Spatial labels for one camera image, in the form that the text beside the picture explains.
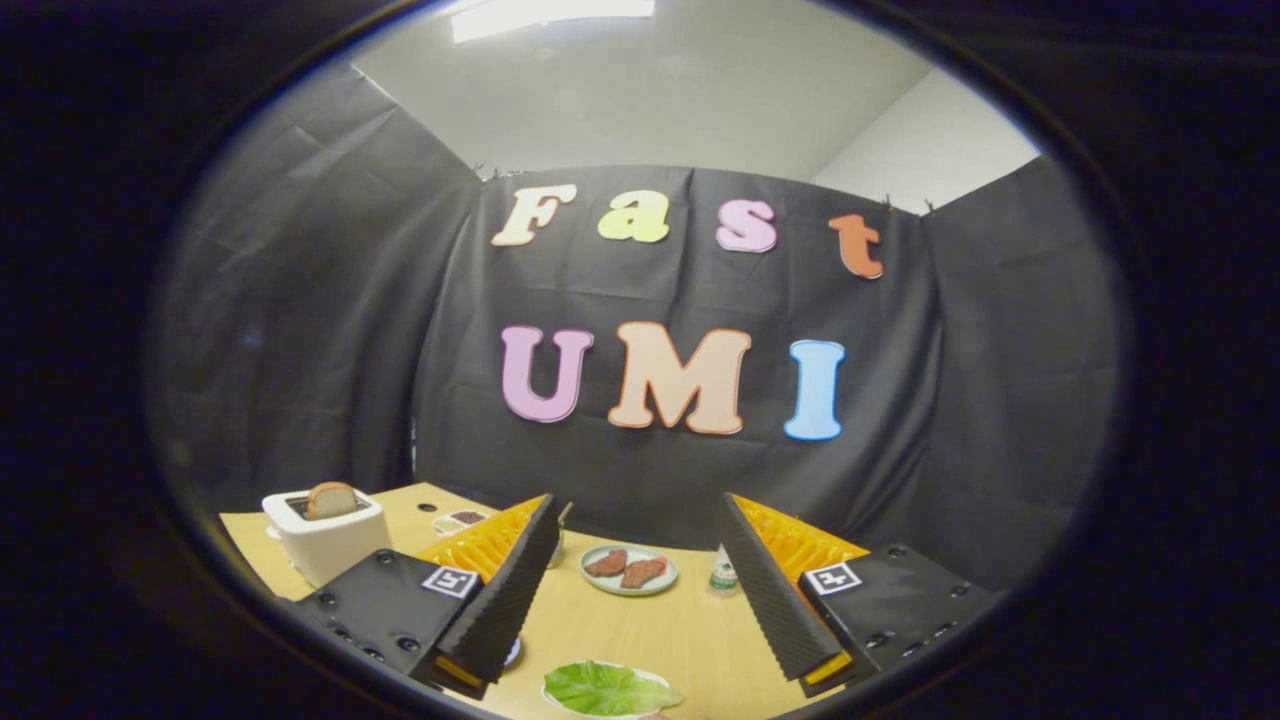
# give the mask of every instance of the ceiling light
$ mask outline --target ceiling light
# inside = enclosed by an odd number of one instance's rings
[[[649,18],[654,0],[493,0],[453,15],[453,42],[557,20]]]

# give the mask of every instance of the green lettuce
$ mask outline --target green lettuce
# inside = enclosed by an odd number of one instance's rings
[[[547,694],[584,715],[643,715],[685,700],[667,685],[630,667],[575,662],[548,673]]]

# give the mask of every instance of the plate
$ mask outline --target plate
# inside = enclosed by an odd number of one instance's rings
[[[503,661],[502,666],[511,667],[511,664],[516,661],[516,657],[518,655],[520,655],[520,637],[517,635],[516,644],[511,646],[511,653],[507,656],[507,660]]]
[[[618,547],[631,547],[631,546],[611,544],[609,547],[618,548]],[[636,550],[644,550],[644,548],[641,547],[641,548],[636,548]],[[657,582],[657,580],[658,580],[658,578],[654,578],[653,580],[649,580],[649,582],[653,583],[653,582]],[[591,662],[595,662],[596,665],[608,665],[609,667],[626,667],[625,665],[618,665],[617,662],[604,662],[603,660],[593,660]],[[572,665],[572,662],[567,662],[566,665]],[[666,685],[667,688],[671,688],[671,683],[668,683],[664,678],[654,675],[653,673],[649,673],[646,670],[640,670],[637,667],[632,667],[631,671],[635,673],[637,676],[644,678],[645,680],[653,680],[655,683],[660,683],[660,684]],[[645,712],[644,715],[584,715],[581,712],[576,712],[573,710],[570,710],[570,708],[564,707],[563,705],[559,703],[558,700],[553,698],[547,692],[547,680],[543,680],[543,700],[545,700],[547,702],[549,702],[549,703],[554,705],[556,707],[563,710],[564,712],[570,712],[570,714],[577,715],[579,717],[593,717],[595,720],[644,720],[645,717],[649,717],[650,715],[658,715],[658,714],[662,712],[662,710],[666,710],[666,708],[654,710],[653,712]]]
[[[636,560],[653,560],[654,557],[667,559],[667,571],[658,575],[657,578],[649,580],[640,588],[625,588],[622,587],[622,574],[613,575],[612,578],[593,578],[586,573],[586,566],[596,560],[600,560],[605,555],[613,552],[614,550],[627,551],[627,565],[635,562]],[[646,547],[639,547],[634,544],[602,544],[600,547],[591,548],[582,553],[582,560],[577,564],[579,569],[582,571],[582,577],[586,582],[600,588],[604,592],[612,592],[613,594],[653,594],[655,592],[662,592],[671,587],[671,583],[676,582],[680,577],[680,569],[676,568],[676,561],[671,559],[669,555],[664,552],[658,552],[657,550],[649,550]]]

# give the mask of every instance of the table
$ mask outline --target table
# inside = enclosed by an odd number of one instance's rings
[[[387,515],[393,550],[417,555],[439,536],[431,520],[456,510],[494,510],[442,488],[419,483],[374,495]],[[426,512],[420,503],[438,510]],[[314,592],[289,565],[284,546],[266,534],[262,512],[223,514],[232,539],[266,585],[301,600]],[[520,632],[522,651],[484,701],[448,694],[516,720],[579,716],[541,698],[543,675],[561,665],[603,660],[648,670],[685,697],[662,711],[671,720],[773,717],[822,697],[805,698],[783,679],[746,597],[708,593],[714,552],[662,548],[680,569],[667,591],[643,597],[609,594],[582,578],[582,553],[608,538],[564,533],[564,560],[547,570]]]

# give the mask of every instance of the black curtain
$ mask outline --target black curtain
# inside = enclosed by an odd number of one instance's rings
[[[253,118],[207,177],[157,293],[164,470],[224,512],[410,482],[417,354],[480,181],[346,65]]]
[[[242,135],[196,196],[159,295],[156,437],[216,511],[346,479],[417,478],[494,506],[573,500],[572,525],[714,547],[732,491],[865,544],[908,542],[998,589],[1042,556],[1092,477],[1116,410],[1125,328],[1106,233],[1047,158],[925,218],[804,183],[614,167],[480,182],[352,68],[325,70]],[[526,187],[573,183],[532,242],[494,246]],[[596,231],[618,193],[666,195],[655,243]],[[777,245],[716,241],[728,200],[776,211]],[[867,279],[832,218],[877,229]],[[714,329],[750,334],[741,432],[611,424],[625,322],[667,328],[682,361]],[[502,331],[594,336],[572,415],[535,423],[502,393]],[[799,441],[800,340],[837,342],[842,432]]]

